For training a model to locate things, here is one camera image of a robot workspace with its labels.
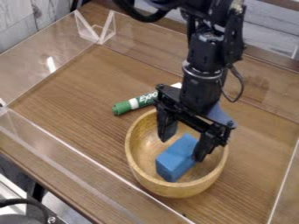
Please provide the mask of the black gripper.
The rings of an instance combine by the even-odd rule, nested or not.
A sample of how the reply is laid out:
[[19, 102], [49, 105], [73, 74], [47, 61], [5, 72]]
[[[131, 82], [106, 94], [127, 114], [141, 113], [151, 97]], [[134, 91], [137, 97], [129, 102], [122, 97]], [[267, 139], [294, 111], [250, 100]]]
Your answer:
[[201, 133], [193, 156], [197, 162], [202, 162], [219, 145], [227, 144], [230, 133], [237, 128], [237, 123], [221, 108], [227, 68], [207, 71], [185, 62], [182, 72], [182, 87], [157, 86], [158, 136], [165, 143], [175, 135], [179, 123], [190, 126]]

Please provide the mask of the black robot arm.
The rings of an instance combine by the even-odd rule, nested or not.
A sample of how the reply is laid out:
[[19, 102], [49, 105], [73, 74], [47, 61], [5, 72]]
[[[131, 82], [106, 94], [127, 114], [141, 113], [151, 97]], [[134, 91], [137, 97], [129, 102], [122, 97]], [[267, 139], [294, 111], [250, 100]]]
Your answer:
[[246, 48], [243, 23], [247, 11], [245, 0], [146, 0], [157, 12], [146, 15], [135, 7], [135, 0], [113, 0], [135, 20], [153, 23], [175, 9], [187, 22], [189, 56], [183, 62], [182, 86], [157, 86], [158, 136], [167, 141], [185, 123], [201, 133], [193, 157], [202, 161], [218, 146], [229, 143], [237, 128], [230, 115], [221, 108], [227, 96], [227, 74], [241, 76], [234, 64], [242, 60]]

